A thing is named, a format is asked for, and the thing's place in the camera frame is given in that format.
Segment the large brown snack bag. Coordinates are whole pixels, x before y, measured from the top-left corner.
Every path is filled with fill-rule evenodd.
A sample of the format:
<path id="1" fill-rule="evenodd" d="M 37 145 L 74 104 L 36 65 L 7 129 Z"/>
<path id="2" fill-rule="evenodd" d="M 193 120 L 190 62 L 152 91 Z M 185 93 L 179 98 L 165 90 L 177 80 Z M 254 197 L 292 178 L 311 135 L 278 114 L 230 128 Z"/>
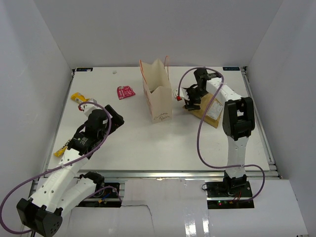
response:
<path id="1" fill-rule="evenodd" d="M 203 96 L 201 98 L 200 109 L 189 111 L 189 113 L 194 115 L 195 117 L 201 119 L 204 112 L 205 112 L 205 109 L 206 109 L 208 103 L 210 102 L 210 100 L 212 98 L 212 96 L 213 95 L 210 93 Z M 209 107 L 203 120 L 207 124 L 213 126 L 214 128 L 217 128 L 219 126 L 219 121 L 220 121 L 220 117 L 222 114 L 222 110 L 223 110 L 223 105 L 217 99 L 214 99 L 214 101 L 212 102 L 211 106 Z"/>

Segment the red snack packet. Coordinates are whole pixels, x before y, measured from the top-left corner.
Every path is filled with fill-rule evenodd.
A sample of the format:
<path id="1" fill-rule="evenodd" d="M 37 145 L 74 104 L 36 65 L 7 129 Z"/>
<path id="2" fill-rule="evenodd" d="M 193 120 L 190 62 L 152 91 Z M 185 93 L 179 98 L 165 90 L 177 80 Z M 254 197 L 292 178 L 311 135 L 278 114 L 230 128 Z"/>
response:
<path id="1" fill-rule="evenodd" d="M 119 86 L 117 88 L 117 95 L 120 100 L 136 95 L 130 86 Z"/>

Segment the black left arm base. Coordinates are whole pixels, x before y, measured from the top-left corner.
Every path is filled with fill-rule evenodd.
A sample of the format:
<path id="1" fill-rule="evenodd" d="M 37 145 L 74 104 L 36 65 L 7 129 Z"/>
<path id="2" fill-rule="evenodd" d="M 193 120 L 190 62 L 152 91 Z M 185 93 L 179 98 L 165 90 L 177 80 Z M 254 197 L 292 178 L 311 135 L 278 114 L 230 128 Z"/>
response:
<path id="1" fill-rule="evenodd" d="M 81 174 L 79 179 L 81 180 L 82 178 L 91 179 L 94 183 L 96 183 L 95 191 L 99 192 L 81 201 L 77 207 L 121 207 L 121 202 L 115 192 L 116 190 L 119 193 L 120 183 L 105 182 L 105 178 L 101 174 L 92 171 L 89 171 L 86 174 Z"/>

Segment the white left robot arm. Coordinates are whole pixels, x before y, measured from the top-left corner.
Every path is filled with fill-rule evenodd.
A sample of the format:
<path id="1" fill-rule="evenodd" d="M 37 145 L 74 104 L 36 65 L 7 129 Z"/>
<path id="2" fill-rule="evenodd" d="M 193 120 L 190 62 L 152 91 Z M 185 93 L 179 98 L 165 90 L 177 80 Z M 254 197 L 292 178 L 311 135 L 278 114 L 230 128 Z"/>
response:
<path id="1" fill-rule="evenodd" d="M 99 197 L 104 192 L 104 178 L 94 172 L 81 176 L 72 187 L 78 171 L 90 160 L 106 138 L 124 124 L 123 117 L 110 105 L 97 107 L 88 102 L 81 106 L 87 115 L 63 153 L 58 166 L 28 199 L 20 199 L 17 212 L 23 225 L 43 237 L 54 236 L 67 215 L 82 200 Z"/>

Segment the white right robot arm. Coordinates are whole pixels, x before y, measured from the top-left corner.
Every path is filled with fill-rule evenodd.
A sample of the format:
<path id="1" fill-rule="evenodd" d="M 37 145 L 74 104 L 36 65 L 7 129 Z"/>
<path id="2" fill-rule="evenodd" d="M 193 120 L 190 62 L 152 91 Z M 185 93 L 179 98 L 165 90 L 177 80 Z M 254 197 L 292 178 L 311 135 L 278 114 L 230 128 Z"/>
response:
<path id="1" fill-rule="evenodd" d="M 201 99 L 207 94 L 212 98 L 207 104 L 203 117 L 211 104 L 218 100 L 223 105 L 222 128 L 228 138 L 228 162 L 224 169 L 223 192 L 234 197 L 246 185 L 245 151 L 248 139 L 255 128 L 254 103 L 250 97 L 242 97 L 224 84 L 224 76 L 206 67 L 194 67 L 196 84 L 179 88 L 177 99 L 184 99 L 188 111 L 200 109 Z"/>

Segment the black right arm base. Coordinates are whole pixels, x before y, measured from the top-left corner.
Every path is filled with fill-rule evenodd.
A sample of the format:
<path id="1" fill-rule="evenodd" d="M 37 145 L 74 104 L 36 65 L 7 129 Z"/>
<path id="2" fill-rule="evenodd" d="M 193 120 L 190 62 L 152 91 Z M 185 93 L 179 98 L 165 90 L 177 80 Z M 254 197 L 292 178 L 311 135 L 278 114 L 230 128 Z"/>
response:
<path id="1" fill-rule="evenodd" d="M 207 207 L 209 210 L 220 209 L 253 209 L 254 201 L 250 183 L 243 187 L 227 191 L 223 182 L 206 182 L 201 189 L 206 192 Z"/>

